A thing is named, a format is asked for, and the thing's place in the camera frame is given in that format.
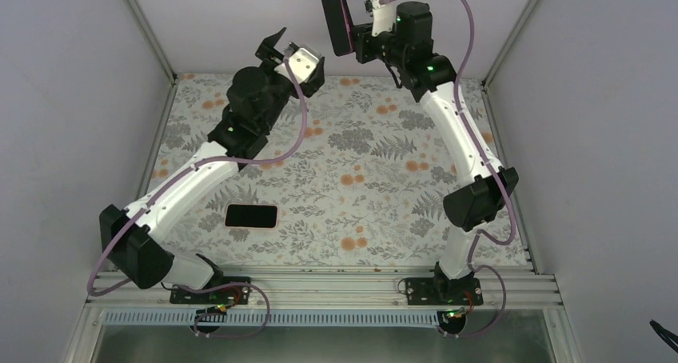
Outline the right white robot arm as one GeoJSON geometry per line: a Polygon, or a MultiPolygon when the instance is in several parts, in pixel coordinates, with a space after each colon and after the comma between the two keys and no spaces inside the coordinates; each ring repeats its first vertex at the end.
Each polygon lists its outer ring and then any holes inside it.
{"type": "Polygon", "coordinates": [[[469,265],[476,237],[504,208],[518,174],[505,168],[484,143],[455,83],[457,72],[444,55],[434,52],[429,5],[368,0],[365,8],[373,21],[352,30],[357,60],[386,64],[397,85],[409,90],[433,120],[457,168],[460,187],[445,196],[442,205],[458,232],[449,236],[426,285],[430,301],[451,305],[477,289],[469,265]]]}

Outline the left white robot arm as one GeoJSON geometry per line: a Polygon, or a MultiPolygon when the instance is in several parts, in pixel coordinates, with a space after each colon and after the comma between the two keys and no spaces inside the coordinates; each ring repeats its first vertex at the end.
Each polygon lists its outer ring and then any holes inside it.
{"type": "Polygon", "coordinates": [[[325,82],[325,57],[291,42],[276,50],[282,32],[264,38],[255,55],[258,66],[235,73],[226,91],[221,120],[189,160],[155,189],[123,208],[107,206],[98,217],[102,255],[87,283],[89,295],[100,297],[125,284],[139,289],[160,283],[182,286],[199,301],[216,301],[222,292],[222,271],[207,257],[181,255],[164,248],[166,235],[207,193],[248,165],[263,166],[258,154],[291,98],[300,104],[297,140],[282,155],[292,155],[305,137],[307,100],[325,82]]]}

